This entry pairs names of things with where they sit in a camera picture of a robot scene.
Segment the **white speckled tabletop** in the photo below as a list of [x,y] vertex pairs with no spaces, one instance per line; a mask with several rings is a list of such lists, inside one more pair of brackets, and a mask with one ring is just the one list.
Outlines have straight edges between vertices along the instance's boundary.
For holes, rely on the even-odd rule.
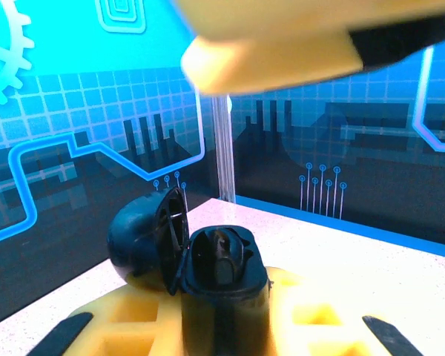
[[[444,257],[219,200],[189,213],[191,231],[220,224],[251,230],[266,266],[382,306],[424,356],[445,356]],[[0,323],[0,356],[26,355],[73,310],[122,284],[108,260],[71,280]]]

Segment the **gear icon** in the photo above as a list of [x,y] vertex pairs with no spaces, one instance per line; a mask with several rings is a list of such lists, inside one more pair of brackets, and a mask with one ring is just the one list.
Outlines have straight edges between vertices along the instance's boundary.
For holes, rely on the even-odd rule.
[[0,70],[0,104],[7,102],[3,91],[8,87],[20,89],[23,83],[16,77],[18,70],[31,69],[31,63],[23,57],[25,48],[33,48],[34,42],[25,37],[23,26],[31,23],[30,17],[19,13],[14,4],[15,0],[0,0],[0,11],[5,14],[10,33],[10,47],[0,47],[0,61],[3,63]]

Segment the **black dome lid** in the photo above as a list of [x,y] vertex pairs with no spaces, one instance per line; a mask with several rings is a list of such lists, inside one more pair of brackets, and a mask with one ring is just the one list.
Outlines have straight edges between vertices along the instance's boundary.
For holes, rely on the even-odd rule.
[[131,285],[179,288],[183,252],[189,241],[185,200],[179,188],[135,199],[114,217],[108,233],[111,262]]

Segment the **black plastic container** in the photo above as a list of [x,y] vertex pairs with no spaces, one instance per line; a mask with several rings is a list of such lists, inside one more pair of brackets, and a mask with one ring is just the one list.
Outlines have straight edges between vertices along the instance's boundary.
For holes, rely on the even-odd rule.
[[137,288],[182,292],[189,356],[262,355],[268,340],[270,283],[254,235],[232,225],[189,236],[182,192],[154,192],[111,223],[111,262]]

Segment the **open hinged lid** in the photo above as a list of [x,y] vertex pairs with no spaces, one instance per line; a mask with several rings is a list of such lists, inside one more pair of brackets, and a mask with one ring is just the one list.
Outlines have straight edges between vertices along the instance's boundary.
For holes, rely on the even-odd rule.
[[191,239],[179,188],[127,204],[113,219],[108,248],[115,269],[132,286],[183,292],[207,300],[245,300],[268,277],[254,235],[231,225],[209,226]]
[[109,228],[108,249],[119,275],[133,286],[179,288],[189,241],[185,200],[179,188],[156,191],[127,204]]

